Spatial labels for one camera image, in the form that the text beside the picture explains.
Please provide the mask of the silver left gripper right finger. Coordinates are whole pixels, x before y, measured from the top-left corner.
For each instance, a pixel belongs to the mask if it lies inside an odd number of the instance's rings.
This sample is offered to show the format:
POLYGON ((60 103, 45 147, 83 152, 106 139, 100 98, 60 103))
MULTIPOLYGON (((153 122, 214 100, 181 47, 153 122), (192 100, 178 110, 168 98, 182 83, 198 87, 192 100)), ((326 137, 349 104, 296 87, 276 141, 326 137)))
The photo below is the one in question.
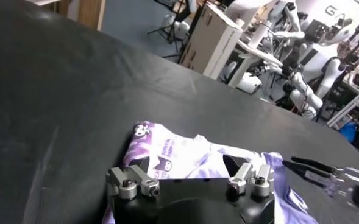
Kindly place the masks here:
POLYGON ((274 193, 274 171, 270 165, 256 167, 244 158, 230 155, 224 155, 223 161, 229 173, 227 198, 239 198, 247 191, 253 198, 268 198, 274 193))

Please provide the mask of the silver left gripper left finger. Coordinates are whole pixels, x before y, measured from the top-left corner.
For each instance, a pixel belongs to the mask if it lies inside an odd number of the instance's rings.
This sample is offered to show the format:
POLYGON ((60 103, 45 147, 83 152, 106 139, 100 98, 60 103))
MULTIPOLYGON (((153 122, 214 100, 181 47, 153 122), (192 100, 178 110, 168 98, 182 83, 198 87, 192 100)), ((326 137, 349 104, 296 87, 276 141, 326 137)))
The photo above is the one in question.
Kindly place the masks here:
POLYGON ((156 200, 160 196, 160 182, 148 175, 149 157, 132 160, 123 167, 111 167, 105 173, 108 196, 112 199, 134 200, 138 196, 156 200))

